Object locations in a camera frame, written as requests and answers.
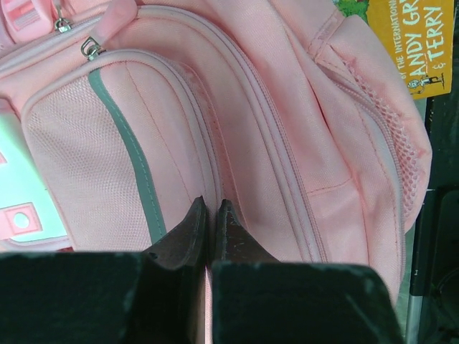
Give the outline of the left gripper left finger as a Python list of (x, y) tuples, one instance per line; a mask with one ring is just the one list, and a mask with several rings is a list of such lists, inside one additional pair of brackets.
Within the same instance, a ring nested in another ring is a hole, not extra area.
[(5, 253), (3, 343), (203, 343), (202, 198), (142, 252)]

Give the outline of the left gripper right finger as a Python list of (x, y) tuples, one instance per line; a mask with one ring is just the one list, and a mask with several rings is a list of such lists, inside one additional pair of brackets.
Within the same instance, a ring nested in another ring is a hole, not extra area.
[(215, 343), (401, 343), (379, 275), (355, 264), (287, 263), (223, 201), (212, 260)]

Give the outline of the pink student backpack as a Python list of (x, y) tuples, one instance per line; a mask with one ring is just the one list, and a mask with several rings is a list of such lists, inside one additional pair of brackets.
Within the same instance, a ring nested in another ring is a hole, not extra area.
[(396, 302), (432, 149), (377, 36), (330, 1), (3, 1), (1, 256), (142, 252), (202, 198), (287, 263)]

